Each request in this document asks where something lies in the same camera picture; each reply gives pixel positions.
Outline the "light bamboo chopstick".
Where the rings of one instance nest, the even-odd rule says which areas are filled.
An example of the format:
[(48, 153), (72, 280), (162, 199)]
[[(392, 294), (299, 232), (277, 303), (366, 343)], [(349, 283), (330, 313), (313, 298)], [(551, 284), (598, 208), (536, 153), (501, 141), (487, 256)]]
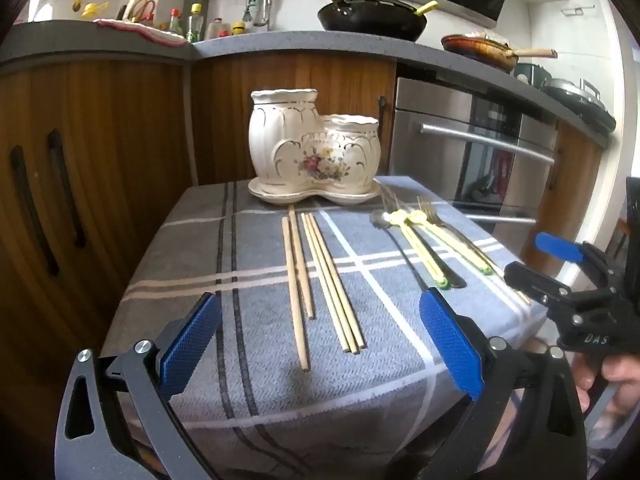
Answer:
[(314, 242), (314, 247), (316, 248), (320, 268), (331, 297), (330, 303), (332, 304), (333, 312), (337, 319), (337, 326), (340, 328), (340, 332), (342, 334), (342, 339), (346, 344), (346, 350), (352, 354), (357, 354), (359, 352), (359, 347), (357, 346), (354, 332), (349, 325), (342, 297), (338, 292), (337, 278), (334, 276), (335, 272), (332, 268), (332, 263), (330, 263), (328, 248), (326, 248), (326, 244), (324, 244), (324, 240), (320, 234), (314, 217), (311, 214), (305, 214), (304, 222), (305, 228), (309, 232), (311, 239)]
[(348, 333), (352, 337), (352, 340), (354, 341), (354, 344), (356, 344), (356, 347), (358, 349), (363, 349), (366, 346), (366, 343), (364, 342), (364, 338), (362, 336), (355, 311), (348, 299), (346, 289), (342, 283), (340, 274), (338, 274), (337, 267), (330, 254), (329, 247), (324, 240), (316, 218), (314, 218), (312, 214), (307, 214), (307, 218), (309, 224), (311, 225), (311, 229), (314, 230), (314, 235), (318, 240), (320, 250), (322, 252), (322, 257), (324, 259), (324, 262), (326, 263), (326, 266), (328, 267), (329, 274), (331, 275), (334, 288), (337, 292), (338, 303), (340, 304), (340, 309), (343, 313), (343, 318), (348, 325)]
[(337, 310), (335, 309), (335, 304), (334, 304), (334, 301), (333, 301), (333, 297), (332, 297), (332, 292), (331, 292), (331, 289), (330, 289), (329, 281), (326, 278), (326, 272), (324, 272), (323, 269), (322, 269), (321, 259), (320, 259), (320, 256), (319, 256), (319, 253), (318, 253), (318, 250), (317, 250), (316, 239), (314, 238), (314, 233), (312, 232), (312, 229), (308, 224), (306, 214), (301, 214), (300, 218), (303, 221), (303, 227), (304, 227), (306, 240), (307, 240), (307, 243), (309, 245), (312, 258), (314, 258), (314, 264), (316, 265), (316, 268), (317, 268), (319, 282), (320, 282), (320, 286), (321, 286), (321, 289), (322, 289), (322, 294), (324, 296), (324, 301), (326, 302), (326, 307), (329, 310), (329, 314), (330, 314), (330, 317), (331, 317), (331, 320), (332, 320), (332, 323), (333, 323), (333, 326), (334, 326), (334, 330), (335, 330), (337, 339), (340, 342), (340, 345), (341, 345), (342, 349), (345, 352), (349, 352), (350, 348), (349, 348), (347, 339), (345, 337), (345, 333), (344, 333), (343, 327), (341, 326), (341, 322), (340, 322), (340, 320), (338, 319), (338, 316), (337, 316)]

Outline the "dark wooden chopstick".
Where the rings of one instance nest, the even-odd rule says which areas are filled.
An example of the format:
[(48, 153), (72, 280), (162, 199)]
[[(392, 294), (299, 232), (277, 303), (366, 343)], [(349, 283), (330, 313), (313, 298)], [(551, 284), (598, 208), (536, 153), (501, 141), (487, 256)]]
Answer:
[(300, 368), (304, 372), (310, 370), (308, 351), (305, 339), (305, 326), (300, 310), (298, 287), (296, 280), (295, 261), (292, 247), (291, 226), (288, 217), (281, 219), (281, 229), (283, 235), (286, 273), (288, 274), (288, 294), (290, 295), (290, 305), (293, 323), (293, 332), (296, 350), (299, 358)]
[(291, 223), (296, 269), (300, 291), (302, 292), (303, 296), (304, 309), (307, 318), (315, 318), (316, 316), (314, 315), (314, 302), (312, 301), (311, 296), (306, 259), (303, 251), (302, 239), (300, 238), (296, 211), (293, 205), (288, 206), (288, 218), (290, 219)]

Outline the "steel fork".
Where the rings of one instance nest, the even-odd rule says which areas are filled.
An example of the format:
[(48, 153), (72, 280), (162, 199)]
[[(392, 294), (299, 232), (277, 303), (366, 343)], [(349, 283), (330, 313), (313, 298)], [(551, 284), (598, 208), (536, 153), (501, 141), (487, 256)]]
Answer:
[(494, 260), (492, 260), (488, 255), (486, 255), (480, 248), (478, 248), (472, 242), (472, 240), (469, 239), (469, 237), (465, 236), (462, 232), (454, 228), (450, 223), (445, 222), (444, 220), (442, 220), (442, 218), (439, 217), (439, 214), (437, 213), (435, 206), (432, 203), (430, 203), (425, 196), (418, 196), (416, 198), (416, 203), (418, 204), (417, 210), (425, 212), (428, 220), (434, 223), (435, 226), (440, 226), (441, 228), (449, 231), (451, 234), (454, 234), (454, 236), (456, 236), (459, 240), (462, 240), (462, 242), (465, 242), (465, 244), (468, 244), (472, 249), (474, 249), (478, 253), (480, 257), (482, 257), (491, 266), (491, 269), (494, 271), (494, 273), (491, 275), (485, 275), (482, 272), (478, 271), (477, 268), (472, 265), (472, 263), (469, 263), (469, 261), (466, 261), (465, 258), (463, 258), (459, 254), (454, 252), (447, 245), (442, 244), (442, 242), (438, 238), (434, 237), (429, 232), (425, 232), (424, 229), (420, 228), (420, 226), (417, 226), (421, 231), (428, 234), (430, 237), (433, 237), (440, 244), (444, 245), (455, 256), (460, 257), (464, 263), (469, 263), (471, 268), (474, 269), (475, 271), (480, 272), (480, 275), (483, 278), (489, 278), (496, 286), (500, 286), (504, 290), (505, 294), (510, 294), (519, 302), (524, 304), (524, 306), (530, 307), (532, 305), (532, 302), (525, 294), (523, 294), (522, 292), (517, 292), (515, 289), (511, 288), (506, 284), (506, 281), (504, 280), (504, 276), (503, 276), (503, 270), (500, 268), (500, 266), (498, 266), (497, 263), (495, 263)]
[[(383, 207), (385, 212), (393, 212), (396, 210), (400, 210), (405, 214), (408, 214), (409, 211), (405, 208), (401, 208), (395, 195), (385, 185), (381, 185), (381, 197), (382, 197), (382, 202), (383, 202)], [(447, 280), (449, 281), (449, 287), (447, 289), (465, 288), (466, 281), (459, 274), (454, 272), (454, 270), (452, 270), (450, 266), (448, 266), (448, 264), (444, 260), (442, 260), (442, 258), (439, 257), (439, 254), (435, 252), (433, 248), (431, 248), (431, 245), (428, 244), (426, 240), (424, 240), (424, 238), (418, 233), (416, 228), (408, 219), (407, 219), (407, 223), (410, 226), (410, 228), (413, 229), (413, 232), (416, 233), (416, 236), (418, 237), (420, 242), (426, 247), (426, 250), (435, 259), (436, 263), (442, 269), (442, 272), (444, 272)]]

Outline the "yellow green plastic spoon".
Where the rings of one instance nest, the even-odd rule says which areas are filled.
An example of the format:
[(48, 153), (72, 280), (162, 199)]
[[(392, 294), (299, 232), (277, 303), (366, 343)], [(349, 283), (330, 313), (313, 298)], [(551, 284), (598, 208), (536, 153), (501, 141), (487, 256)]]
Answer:
[(416, 233), (413, 232), (413, 229), (407, 223), (407, 215), (400, 211), (396, 210), (393, 212), (383, 212), (382, 218), (389, 223), (391, 226), (396, 226), (396, 228), (400, 229), (400, 232), (408, 240), (411, 247), (416, 251), (416, 254), (420, 257), (427, 273), (431, 275), (432, 280), (435, 282), (436, 286), (441, 289), (447, 289), (449, 287), (449, 281), (447, 280), (444, 272), (436, 263), (435, 259), (431, 256), (431, 254), (426, 250), (426, 247), (420, 242)]

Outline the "flower-bowl steel spoon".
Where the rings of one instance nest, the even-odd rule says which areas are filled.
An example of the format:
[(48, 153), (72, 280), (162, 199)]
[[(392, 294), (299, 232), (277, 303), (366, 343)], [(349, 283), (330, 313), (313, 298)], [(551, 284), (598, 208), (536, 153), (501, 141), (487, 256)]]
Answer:
[(370, 222), (372, 226), (386, 233), (387, 237), (393, 242), (393, 244), (398, 249), (398, 252), (400, 252), (401, 257), (404, 258), (409, 271), (411, 272), (413, 278), (418, 283), (420, 289), (422, 290), (422, 292), (425, 292), (427, 290), (427, 284), (424, 282), (424, 279), (422, 278), (418, 270), (416, 270), (416, 267), (410, 261), (405, 251), (402, 249), (401, 244), (399, 244), (398, 240), (396, 240), (396, 237), (394, 237), (394, 234), (392, 232), (392, 225), (390, 224), (390, 222), (388, 222), (383, 218), (383, 211), (382, 210), (373, 211), (372, 214), (370, 214)]

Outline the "hanging kitchen utensils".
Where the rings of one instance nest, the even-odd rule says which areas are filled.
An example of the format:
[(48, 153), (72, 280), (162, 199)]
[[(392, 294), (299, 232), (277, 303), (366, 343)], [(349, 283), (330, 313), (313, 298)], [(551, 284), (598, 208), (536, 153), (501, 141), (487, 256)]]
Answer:
[(242, 21), (246, 27), (268, 30), (272, 0), (247, 0)]

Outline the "stainless steel oven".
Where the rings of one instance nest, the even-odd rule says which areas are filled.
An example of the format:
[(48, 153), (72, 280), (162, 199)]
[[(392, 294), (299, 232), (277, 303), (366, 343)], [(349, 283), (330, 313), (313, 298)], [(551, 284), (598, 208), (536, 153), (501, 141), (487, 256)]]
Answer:
[(554, 164), (420, 133), (422, 124), (489, 136), (553, 158), (555, 128), (474, 93), (397, 81), (390, 173), (421, 183), (519, 255), (536, 226)]

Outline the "grey plaid tablecloth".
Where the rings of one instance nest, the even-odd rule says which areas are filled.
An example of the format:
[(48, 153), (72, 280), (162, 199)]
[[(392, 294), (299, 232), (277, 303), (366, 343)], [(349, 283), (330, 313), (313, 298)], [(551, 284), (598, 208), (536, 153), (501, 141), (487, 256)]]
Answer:
[(246, 182), (182, 194), (122, 297), (103, 351), (156, 337), (204, 292), (222, 322), (186, 390), (170, 404), (225, 479), (372, 479), (460, 399), (420, 320), (421, 289), (386, 233), (380, 200), (297, 207), (316, 218), (366, 346), (345, 352), (318, 272), (299, 365), (281, 219)]

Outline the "gas stove grate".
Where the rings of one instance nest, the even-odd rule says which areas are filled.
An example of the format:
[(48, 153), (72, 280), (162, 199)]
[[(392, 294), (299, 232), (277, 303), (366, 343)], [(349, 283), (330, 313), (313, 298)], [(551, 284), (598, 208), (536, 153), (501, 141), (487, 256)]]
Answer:
[(579, 84), (573, 84), (566, 79), (554, 78), (548, 70), (530, 63), (518, 63), (512, 75), (560, 102), (597, 133), (608, 136), (615, 130), (615, 118), (602, 103), (600, 91), (589, 81), (582, 79)]

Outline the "cream floral ceramic utensil holder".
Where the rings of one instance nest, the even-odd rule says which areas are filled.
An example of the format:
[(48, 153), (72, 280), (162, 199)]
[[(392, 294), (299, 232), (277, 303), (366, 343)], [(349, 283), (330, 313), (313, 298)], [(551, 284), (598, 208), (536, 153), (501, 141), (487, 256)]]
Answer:
[(250, 192), (275, 205), (322, 197), (359, 205), (380, 194), (380, 123), (362, 115), (321, 115), (314, 89), (258, 90), (248, 147), (256, 177)]

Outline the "black wok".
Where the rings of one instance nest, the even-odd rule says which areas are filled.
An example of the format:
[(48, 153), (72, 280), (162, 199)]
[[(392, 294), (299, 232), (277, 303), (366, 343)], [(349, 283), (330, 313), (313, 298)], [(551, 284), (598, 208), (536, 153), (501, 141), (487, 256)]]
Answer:
[(426, 29), (426, 14), (437, 8), (435, 0), (420, 8), (399, 0), (331, 0), (317, 16), (329, 32), (358, 32), (416, 42)]

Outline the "red white dish cloth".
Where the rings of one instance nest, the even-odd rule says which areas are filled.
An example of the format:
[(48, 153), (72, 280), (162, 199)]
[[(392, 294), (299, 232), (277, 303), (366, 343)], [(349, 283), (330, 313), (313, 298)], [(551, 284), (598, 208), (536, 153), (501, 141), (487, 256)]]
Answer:
[(164, 47), (178, 48), (188, 43), (188, 40), (183, 36), (174, 34), (173, 32), (164, 32), (163, 30), (141, 23), (112, 20), (111, 18), (97, 18), (93, 23), (98, 26), (116, 29), (120, 32), (133, 32), (145, 40), (151, 41), (153, 44), (160, 44)]

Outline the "sauce bottle yellow cap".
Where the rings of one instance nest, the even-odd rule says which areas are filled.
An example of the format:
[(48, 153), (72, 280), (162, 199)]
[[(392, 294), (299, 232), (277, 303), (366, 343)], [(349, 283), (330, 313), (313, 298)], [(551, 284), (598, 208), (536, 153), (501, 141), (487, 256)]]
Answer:
[(202, 14), (202, 5), (198, 2), (193, 3), (189, 15), (188, 32), (186, 33), (186, 39), (191, 44), (202, 40), (203, 24), (204, 16)]

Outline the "sauce bottle red cap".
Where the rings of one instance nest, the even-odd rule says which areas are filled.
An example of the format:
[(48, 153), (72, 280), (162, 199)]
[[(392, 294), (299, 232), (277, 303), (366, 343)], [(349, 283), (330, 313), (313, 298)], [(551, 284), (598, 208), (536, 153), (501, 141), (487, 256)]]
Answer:
[(183, 35), (183, 30), (181, 25), (181, 11), (177, 8), (172, 8), (170, 10), (168, 32), (171, 32), (172, 34), (175, 34), (178, 36)]

